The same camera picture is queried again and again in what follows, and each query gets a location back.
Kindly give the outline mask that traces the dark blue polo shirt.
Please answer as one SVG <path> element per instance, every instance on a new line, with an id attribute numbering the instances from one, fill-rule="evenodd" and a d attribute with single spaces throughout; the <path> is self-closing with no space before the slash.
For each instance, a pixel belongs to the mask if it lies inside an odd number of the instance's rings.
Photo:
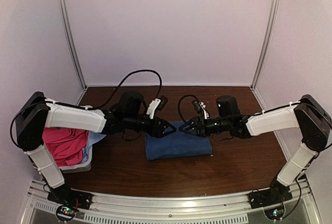
<path id="1" fill-rule="evenodd" d="M 211 155 L 209 138 L 197 137 L 176 131 L 163 138 L 145 135 L 145 153 L 148 161 L 179 157 Z"/>

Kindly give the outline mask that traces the red garment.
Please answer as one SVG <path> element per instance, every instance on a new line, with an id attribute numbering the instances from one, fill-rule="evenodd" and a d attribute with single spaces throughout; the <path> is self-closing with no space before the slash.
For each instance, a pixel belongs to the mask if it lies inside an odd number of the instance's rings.
<path id="1" fill-rule="evenodd" d="M 74 166 L 82 162 L 88 131 L 68 128 L 44 128 L 43 141 L 57 166 Z"/>

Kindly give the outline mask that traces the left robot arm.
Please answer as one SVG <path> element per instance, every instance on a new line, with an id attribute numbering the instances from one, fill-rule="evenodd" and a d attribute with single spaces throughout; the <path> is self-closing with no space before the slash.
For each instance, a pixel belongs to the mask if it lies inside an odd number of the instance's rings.
<path id="1" fill-rule="evenodd" d="M 36 165 L 50 192 L 63 205 L 70 205 L 75 195 L 42 138 L 44 128 L 69 128 L 112 135 L 132 130 L 163 138 L 176 127 L 155 115 L 168 99 L 157 97 L 147 105 L 138 92 L 125 92 L 109 109 L 74 106 L 48 99 L 35 92 L 10 123 L 10 138 Z"/>

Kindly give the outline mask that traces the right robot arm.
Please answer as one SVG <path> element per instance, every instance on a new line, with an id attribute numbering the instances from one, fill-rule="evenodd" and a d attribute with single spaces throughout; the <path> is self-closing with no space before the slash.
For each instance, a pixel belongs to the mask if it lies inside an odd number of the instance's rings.
<path id="1" fill-rule="evenodd" d="M 233 96 L 224 95 L 216 99 L 219 116 L 210 118 L 205 105 L 193 103 L 200 116 L 184 122 L 179 131 L 198 137 L 229 132 L 233 137 L 248 139 L 261 134 L 285 129 L 299 129 L 301 144 L 281 168 L 266 192 L 266 200 L 277 204 L 288 192 L 290 184 L 307 169 L 311 162 L 329 148 L 331 116 L 309 94 L 296 102 L 263 110 L 251 115 L 243 115 Z"/>

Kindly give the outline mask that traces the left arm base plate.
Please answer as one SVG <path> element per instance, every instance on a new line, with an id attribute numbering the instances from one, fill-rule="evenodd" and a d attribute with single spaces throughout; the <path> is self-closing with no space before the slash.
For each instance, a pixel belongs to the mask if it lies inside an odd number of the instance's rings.
<path id="1" fill-rule="evenodd" d="M 76 209 L 79 208 L 89 210 L 92 201 L 92 194 L 73 189 L 52 189 L 50 190 L 50 193 L 48 193 L 47 200 L 66 206 L 72 206 Z"/>

